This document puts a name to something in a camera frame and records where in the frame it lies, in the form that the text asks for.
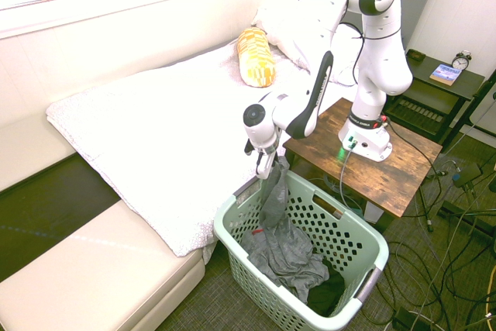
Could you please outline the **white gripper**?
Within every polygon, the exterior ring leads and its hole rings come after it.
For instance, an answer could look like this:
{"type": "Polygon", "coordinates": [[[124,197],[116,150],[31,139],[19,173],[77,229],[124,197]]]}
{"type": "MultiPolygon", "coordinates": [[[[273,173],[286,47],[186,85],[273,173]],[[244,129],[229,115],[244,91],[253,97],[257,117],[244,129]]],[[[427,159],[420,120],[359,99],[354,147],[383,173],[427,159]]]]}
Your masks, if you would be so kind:
{"type": "Polygon", "coordinates": [[[270,170],[272,168],[272,163],[275,161],[280,164],[282,162],[282,156],[276,153],[279,146],[279,139],[277,138],[273,142],[259,144],[252,142],[253,148],[258,152],[258,158],[256,163],[256,176],[259,179],[266,180],[269,177],[270,170]]]}

